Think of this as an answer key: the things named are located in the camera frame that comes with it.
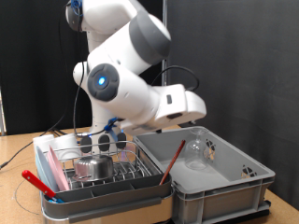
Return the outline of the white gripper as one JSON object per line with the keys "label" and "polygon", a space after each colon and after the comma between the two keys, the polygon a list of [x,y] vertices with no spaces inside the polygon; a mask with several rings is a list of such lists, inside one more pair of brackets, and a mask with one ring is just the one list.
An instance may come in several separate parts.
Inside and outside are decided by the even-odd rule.
{"label": "white gripper", "polygon": [[149,121],[138,124],[136,117],[123,122],[123,130],[130,135],[155,132],[162,133],[162,129],[177,125],[179,127],[193,127],[195,121],[206,115],[204,100],[192,91],[187,91],[183,85],[153,87],[158,93],[158,109]]}

